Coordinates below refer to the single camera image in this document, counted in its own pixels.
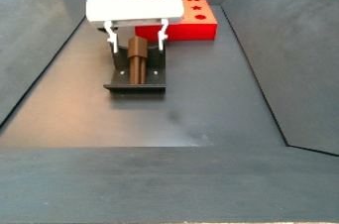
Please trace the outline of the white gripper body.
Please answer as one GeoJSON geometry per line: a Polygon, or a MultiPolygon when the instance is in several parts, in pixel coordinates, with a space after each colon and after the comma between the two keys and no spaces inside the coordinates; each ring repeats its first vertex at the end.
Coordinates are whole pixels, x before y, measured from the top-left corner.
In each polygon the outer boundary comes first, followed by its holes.
{"type": "Polygon", "coordinates": [[[97,27],[110,21],[114,27],[170,23],[184,15],[183,0],[85,0],[85,16],[97,27]]]}

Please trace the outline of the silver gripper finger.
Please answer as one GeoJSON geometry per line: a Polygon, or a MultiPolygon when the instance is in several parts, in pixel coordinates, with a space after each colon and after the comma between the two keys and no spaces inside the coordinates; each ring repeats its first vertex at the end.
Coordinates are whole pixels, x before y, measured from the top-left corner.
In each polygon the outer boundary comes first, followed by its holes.
{"type": "Polygon", "coordinates": [[[166,28],[168,28],[168,25],[169,25],[169,22],[168,22],[168,19],[161,19],[160,21],[160,30],[157,32],[157,48],[158,48],[158,51],[161,52],[164,50],[164,41],[166,40],[166,28]]]}
{"type": "Polygon", "coordinates": [[[117,34],[114,32],[114,27],[110,21],[105,21],[102,23],[102,26],[108,33],[106,41],[112,44],[112,52],[116,54],[117,53],[117,34]]]}

